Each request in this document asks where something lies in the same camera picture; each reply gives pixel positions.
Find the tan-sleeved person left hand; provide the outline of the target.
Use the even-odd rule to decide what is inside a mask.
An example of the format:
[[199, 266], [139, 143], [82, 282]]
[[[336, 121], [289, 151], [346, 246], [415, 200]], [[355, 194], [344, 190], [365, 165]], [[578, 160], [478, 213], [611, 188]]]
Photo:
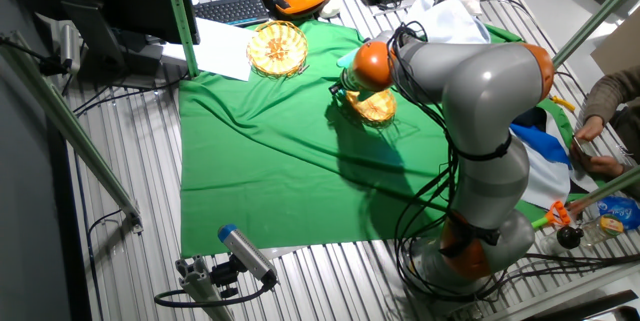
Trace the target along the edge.
[[587, 156], [578, 154], [575, 159], [589, 173], [616, 178], [625, 171], [624, 166], [611, 156]]

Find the tan-sleeved person right hand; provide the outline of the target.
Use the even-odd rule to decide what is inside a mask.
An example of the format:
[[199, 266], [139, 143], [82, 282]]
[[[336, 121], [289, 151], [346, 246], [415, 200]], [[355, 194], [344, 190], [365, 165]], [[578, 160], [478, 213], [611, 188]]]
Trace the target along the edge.
[[575, 133], [575, 137], [578, 140], [590, 142], [602, 133], [604, 126], [605, 121], [600, 116], [590, 116], [584, 121], [583, 126]]

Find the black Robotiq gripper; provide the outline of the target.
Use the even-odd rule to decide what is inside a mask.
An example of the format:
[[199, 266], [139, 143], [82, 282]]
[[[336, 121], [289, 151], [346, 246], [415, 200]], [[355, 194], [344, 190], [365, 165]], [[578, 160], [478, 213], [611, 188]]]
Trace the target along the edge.
[[354, 91], [355, 82], [349, 71], [343, 71], [340, 75], [338, 85], [332, 85], [329, 87], [329, 92], [337, 97], [344, 97], [344, 90]]

